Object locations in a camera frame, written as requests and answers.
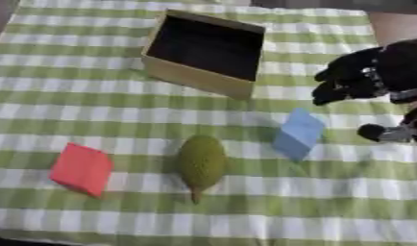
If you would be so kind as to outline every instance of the blue cube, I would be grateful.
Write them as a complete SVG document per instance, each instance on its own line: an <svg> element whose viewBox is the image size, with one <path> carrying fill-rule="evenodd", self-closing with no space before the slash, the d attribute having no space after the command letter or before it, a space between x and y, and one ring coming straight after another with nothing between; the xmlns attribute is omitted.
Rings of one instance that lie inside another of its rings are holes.
<svg viewBox="0 0 417 246"><path fill-rule="evenodd" d="M295 109L279 129L274 148L294 161L303 160L317 143L325 125L304 109Z"/></svg>

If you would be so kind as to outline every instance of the robotic hand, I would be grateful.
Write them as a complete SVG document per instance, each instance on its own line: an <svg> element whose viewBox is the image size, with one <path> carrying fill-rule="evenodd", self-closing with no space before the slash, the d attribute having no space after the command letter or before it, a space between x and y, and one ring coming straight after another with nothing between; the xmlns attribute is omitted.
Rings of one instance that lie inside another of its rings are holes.
<svg viewBox="0 0 417 246"><path fill-rule="evenodd" d="M358 129L358 134L376 142L417 142L417 108L406 114L398 127L367 124Z"/></svg>
<svg viewBox="0 0 417 246"><path fill-rule="evenodd" d="M340 57L318 73L317 106L355 98L390 95L394 104L417 101L417 39Z"/></svg>
<svg viewBox="0 0 417 246"><path fill-rule="evenodd" d="M390 95L394 104L417 101L417 39L355 52L336 59L318 73L313 91L317 106L356 98ZM417 141L417 108L398 127L364 125L358 134L377 142Z"/></svg>

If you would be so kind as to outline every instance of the tabletop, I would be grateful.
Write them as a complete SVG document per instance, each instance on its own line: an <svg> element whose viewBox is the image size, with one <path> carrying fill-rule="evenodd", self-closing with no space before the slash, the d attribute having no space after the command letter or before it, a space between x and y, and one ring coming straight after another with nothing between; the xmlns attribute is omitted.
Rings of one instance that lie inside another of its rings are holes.
<svg viewBox="0 0 417 246"><path fill-rule="evenodd" d="M148 77L139 54L165 9L264 26L253 99ZM375 144L386 98L311 103L313 75L375 46L364 12L173 1L22 0L0 36L0 236L100 245L417 245L417 146ZM303 108L327 129L299 163L271 142ZM172 157L219 138L227 175L193 205ZM72 141L114 162L101 199L48 179Z"/></svg>

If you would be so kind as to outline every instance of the open box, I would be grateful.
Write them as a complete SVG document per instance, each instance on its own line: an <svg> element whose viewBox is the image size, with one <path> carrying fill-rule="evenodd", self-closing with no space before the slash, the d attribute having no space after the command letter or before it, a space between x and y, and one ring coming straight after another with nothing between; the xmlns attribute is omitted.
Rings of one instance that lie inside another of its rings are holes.
<svg viewBox="0 0 417 246"><path fill-rule="evenodd" d="M146 72L164 81L247 100L257 80L265 29L167 10L142 51Z"/></svg>

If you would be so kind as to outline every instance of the red cube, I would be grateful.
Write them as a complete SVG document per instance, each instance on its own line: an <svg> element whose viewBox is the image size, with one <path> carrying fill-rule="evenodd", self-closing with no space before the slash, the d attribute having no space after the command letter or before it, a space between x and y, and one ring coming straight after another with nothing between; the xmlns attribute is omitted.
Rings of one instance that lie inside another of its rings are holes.
<svg viewBox="0 0 417 246"><path fill-rule="evenodd" d="M99 197L111 169L112 163L104 152L70 142L56 160L50 179L68 188Z"/></svg>

